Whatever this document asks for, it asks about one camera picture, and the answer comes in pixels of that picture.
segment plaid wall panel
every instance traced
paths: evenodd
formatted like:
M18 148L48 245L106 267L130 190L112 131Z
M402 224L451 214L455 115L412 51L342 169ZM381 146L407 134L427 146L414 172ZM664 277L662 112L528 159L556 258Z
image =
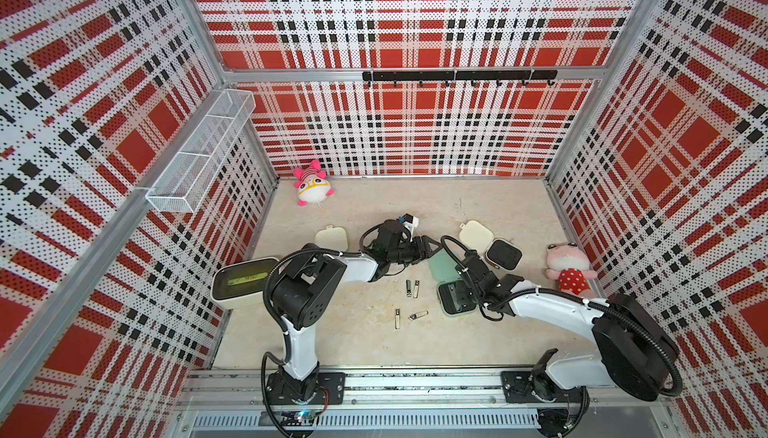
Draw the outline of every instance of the plaid wall panel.
M637 0L196 0L225 68L603 64Z
M175 0L0 0L0 350L24 331L210 91ZM266 190L240 140L201 211L149 213L0 436L162 436L211 359L214 271Z
M768 433L768 0L659 0L555 183L609 292L677 340L692 436Z
M318 158L330 174L542 177L591 81L242 84L278 174Z
M211 87L174 0L0 0L0 353Z
M243 137L195 214L150 212L0 436L164 436L187 370L210 366L220 267L245 258L269 188Z

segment white plush toy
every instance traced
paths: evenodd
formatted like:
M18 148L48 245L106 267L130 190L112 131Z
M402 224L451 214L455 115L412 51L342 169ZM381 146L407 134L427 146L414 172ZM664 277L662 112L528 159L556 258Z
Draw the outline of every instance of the white plush toy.
M297 167L293 170L293 176L299 178L296 183L293 183L299 195L299 206L306 206L307 203L321 203L335 193L331 183L325 179L326 172L320 170L318 160L312 160L310 167L305 170Z

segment wire mesh basket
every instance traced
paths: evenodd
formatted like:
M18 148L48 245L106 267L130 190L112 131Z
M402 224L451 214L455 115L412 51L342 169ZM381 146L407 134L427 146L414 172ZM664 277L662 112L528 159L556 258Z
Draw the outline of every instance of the wire mesh basket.
M196 212L255 107L249 91L221 91L152 186L147 195L152 206L171 213Z

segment plush toy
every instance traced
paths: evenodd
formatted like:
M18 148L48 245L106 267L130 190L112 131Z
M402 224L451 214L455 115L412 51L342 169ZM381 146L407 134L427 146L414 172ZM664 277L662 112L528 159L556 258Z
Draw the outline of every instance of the plush toy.
M293 187L297 188L299 194L299 206L306 206L307 203L321 203L331 196L335 191L331 189L331 183L326 178L326 172L320 170L320 162L312 160L310 167L302 170L296 168L293 170L293 176L299 178Z
M576 243L563 246L549 245L547 249L547 278L558 280L558 289L583 298L595 298L587 279L595 279L598 272L589 269L589 258Z

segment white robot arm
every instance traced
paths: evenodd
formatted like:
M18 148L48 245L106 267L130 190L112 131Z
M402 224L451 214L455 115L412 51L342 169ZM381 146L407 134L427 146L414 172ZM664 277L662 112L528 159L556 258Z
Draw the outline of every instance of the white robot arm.
M360 240L361 253L340 253L308 244L283 258L270 272L264 283L264 304L283 330L285 358L278 360L271 353L264 356L265 401L264 369L268 358L280 366L276 374L294 403L305 404L318 392L320 364L315 353L315 323L340 282L376 281L387 274L391 263L408 266L441 248L456 261L457 272L472 289L486 318L501 319L485 315L487 311L501 313L502 317L507 314L540 319L594 343L587 353L544 353L532 370L532 394L541 401L552 401L558 392L577 386L618 386L647 401L655 400L658 394L675 396L682 390L682 379L674 366L677 346L633 298L616 295L611 299L582 299L511 274L496 278L476 251L468 250L454 238L444 236L437 243L428 237L414 237L417 222L405 215L371 228ZM377 238L364 245L364 238L376 230ZM458 259L448 249L447 241L462 246L465 257ZM673 386L664 388L670 375Z

